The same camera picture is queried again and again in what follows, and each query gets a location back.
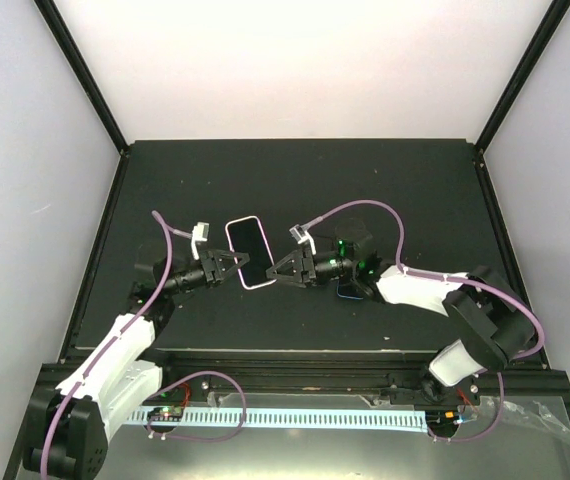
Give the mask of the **blue smartphone black screen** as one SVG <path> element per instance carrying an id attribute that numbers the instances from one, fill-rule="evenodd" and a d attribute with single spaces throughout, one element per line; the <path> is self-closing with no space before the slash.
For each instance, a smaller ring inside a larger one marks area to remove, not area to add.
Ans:
<path id="1" fill-rule="evenodd" d="M 346 300 L 362 300 L 363 295 L 351 284 L 338 282 L 336 294 L 339 298 Z"/>

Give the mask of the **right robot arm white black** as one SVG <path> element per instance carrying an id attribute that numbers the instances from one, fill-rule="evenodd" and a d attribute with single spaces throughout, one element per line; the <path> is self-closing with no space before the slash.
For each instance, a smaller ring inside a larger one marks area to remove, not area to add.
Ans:
<path id="1" fill-rule="evenodd" d="M 449 274 L 402 266 L 378 255 L 359 220 L 336 228 L 330 251 L 318 250 L 299 225 L 290 233 L 298 247 L 267 269 L 268 279 L 302 288 L 343 280 L 363 299 L 411 306 L 447 320 L 454 340 L 419 379 L 422 396 L 432 403 L 444 402 L 475 374 L 503 371 L 538 335 L 532 312 L 487 267 Z"/>

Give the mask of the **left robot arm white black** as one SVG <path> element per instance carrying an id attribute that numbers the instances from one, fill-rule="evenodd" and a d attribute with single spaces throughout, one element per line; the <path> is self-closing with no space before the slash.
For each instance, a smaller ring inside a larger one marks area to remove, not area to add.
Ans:
<path id="1" fill-rule="evenodd" d="M 174 313 L 174 298 L 221 285 L 248 263 L 246 253 L 213 249 L 198 259 L 169 256 L 137 265 L 137 278 L 99 345 L 67 378 L 38 387 L 26 411 L 23 467 L 42 478 L 93 479 L 117 430 L 147 399 L 172 397 L 178 372 L 149 352 Z"/>

